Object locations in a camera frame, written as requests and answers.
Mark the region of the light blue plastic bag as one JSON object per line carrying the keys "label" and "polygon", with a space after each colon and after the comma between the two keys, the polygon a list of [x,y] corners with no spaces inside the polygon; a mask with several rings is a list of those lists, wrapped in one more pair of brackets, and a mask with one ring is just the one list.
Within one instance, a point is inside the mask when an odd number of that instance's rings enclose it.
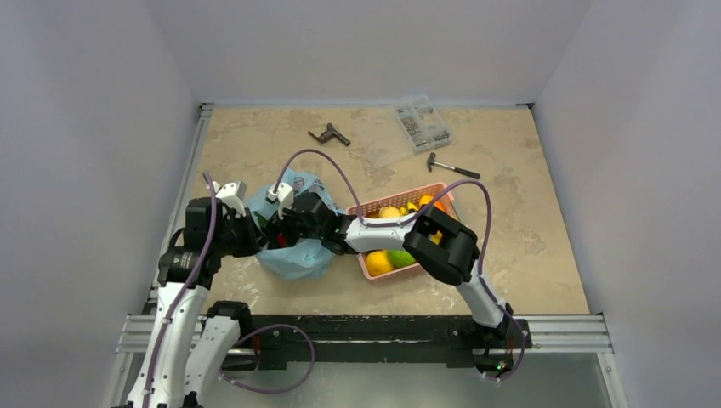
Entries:
{"label": "light blue plastic bag", "polygon": [[[344,213],[344,210],[340,209],[332,199],[324,183],[315,174],[297,172],[288,168],[283,174],[282,182],[293,187],[295,196],[317,193],[334,212]],[[264,185],[245,200],[246,207],[252,215],[254,212],[258,212],[267,221],[277,211],[276,204],[268,203],[265,200],[266,192],[271,185]],[[333,258],[334,255],[315,239],[302,239],[295,246],[279,249],[270,249],[269,246],[266,246],[256,255],[256,259],[262,267],[284,280],[322,277]]]}

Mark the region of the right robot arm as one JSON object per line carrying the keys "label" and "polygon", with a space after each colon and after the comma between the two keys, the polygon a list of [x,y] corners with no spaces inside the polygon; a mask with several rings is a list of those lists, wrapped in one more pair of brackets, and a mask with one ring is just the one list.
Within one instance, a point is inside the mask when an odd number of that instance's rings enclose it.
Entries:
{"label": "right robot arm", "polygon": [[311,239],[336,255],[408,252],[436,281],[457,289],[483,343],[497,346],[510,335],[512,314],[483,274],[486,245],[433,205],[399,218],[363,218],[335,212],[317,194],[308,193],[279,210],[261,230],[271,247],[294,247]]}

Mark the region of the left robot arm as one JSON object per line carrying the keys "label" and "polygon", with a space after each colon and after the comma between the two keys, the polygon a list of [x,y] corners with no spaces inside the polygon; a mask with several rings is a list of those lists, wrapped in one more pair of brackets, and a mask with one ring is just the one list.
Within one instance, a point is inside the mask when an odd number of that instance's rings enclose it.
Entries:
{"label": "left robot arm", "polygon": [[227,352],[253,339],[244,302],[217,301],[202,313],[221,260],[253,256],[264,244],[251,213],[233,195],[193,199],[185,226],[161,256],[157,311],[139,375],[123,407],[200,407]]}

